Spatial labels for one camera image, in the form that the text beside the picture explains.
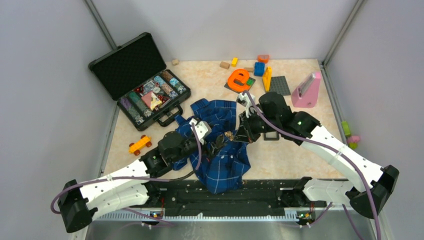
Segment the silver flower brooch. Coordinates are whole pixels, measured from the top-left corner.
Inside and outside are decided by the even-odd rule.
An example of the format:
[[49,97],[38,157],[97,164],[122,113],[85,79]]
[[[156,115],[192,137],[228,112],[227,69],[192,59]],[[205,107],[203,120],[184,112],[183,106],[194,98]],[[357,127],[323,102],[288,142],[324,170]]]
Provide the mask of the silver flower brooch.
[[225,133],[224,133],[224,135],[230,140],[230,141],[233,141],[234,140],[234,135],[233,135],[233,132],[232,131],[226,131]]

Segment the blue plaid shirt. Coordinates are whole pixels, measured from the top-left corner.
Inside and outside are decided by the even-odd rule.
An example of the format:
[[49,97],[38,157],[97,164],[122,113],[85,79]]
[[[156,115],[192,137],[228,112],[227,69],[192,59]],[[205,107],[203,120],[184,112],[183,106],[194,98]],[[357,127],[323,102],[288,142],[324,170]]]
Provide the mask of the blue plaid shirt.
[[180,170],[190,163],[197,171],[195,175],[212,194],[221,194],[239,189],[242,176],[251,168],[245,142],[232,141],[227,133],[236,133],[236,102],[229,100],[207,100],[202,98],[191,104],[193,115],[185,119],[178,115],[176,132],[183,137],[193,136],[191,119],[205,121],[211,133],[204,139],[201,164],[198,151],[176,161],[172,169]]

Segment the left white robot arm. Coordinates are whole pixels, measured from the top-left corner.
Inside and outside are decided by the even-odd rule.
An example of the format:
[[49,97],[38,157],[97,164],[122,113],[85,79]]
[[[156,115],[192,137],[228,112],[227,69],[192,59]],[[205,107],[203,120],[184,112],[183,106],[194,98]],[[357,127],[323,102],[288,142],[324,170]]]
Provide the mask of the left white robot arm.
[[168,182],[161,177],[171,171],[176,161],[191,155],[196,155],[199,162],[211,159],[224,141],[223,134],[212,136],[199,129],[190,131],[188,136],[168,132],[157,147],[119,170],[81,183],[68,181],[53,200],[51,210],[61,215],[66,232],[74,233],[115,210],[144,204],[154,207],[161,194],[146,183]]

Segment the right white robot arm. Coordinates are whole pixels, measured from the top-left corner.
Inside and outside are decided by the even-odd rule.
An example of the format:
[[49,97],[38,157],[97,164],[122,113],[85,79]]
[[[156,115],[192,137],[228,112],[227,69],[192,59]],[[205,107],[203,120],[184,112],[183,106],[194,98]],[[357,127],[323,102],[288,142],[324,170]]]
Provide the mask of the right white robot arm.
[[254,96],[245,91],[236,101],[245,110],[239,115],[234,141],[252,144],[262,134],[276,132],[316,154],[344,176],[344,180],[304,177],[293,192],[297,205],[325,201],[348,205],[369,219],[379,215],[396,186],[400,173],[396,167],[382,167],[361,156],[309,113],[292,111],[281,94],[267,92],[255,103]]

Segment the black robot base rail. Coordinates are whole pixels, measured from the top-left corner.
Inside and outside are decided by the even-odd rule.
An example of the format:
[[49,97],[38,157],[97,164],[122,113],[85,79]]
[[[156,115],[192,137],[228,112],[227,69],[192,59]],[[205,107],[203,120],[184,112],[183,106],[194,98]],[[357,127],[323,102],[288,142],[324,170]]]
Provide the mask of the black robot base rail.
[[301,214],[326,208],[311,201],[300,187],[306,179],[244,180],[241,188],[211,193],[198,180],[147,183],[149,199],[131,209],[158,213],[168,220],[294,220]]

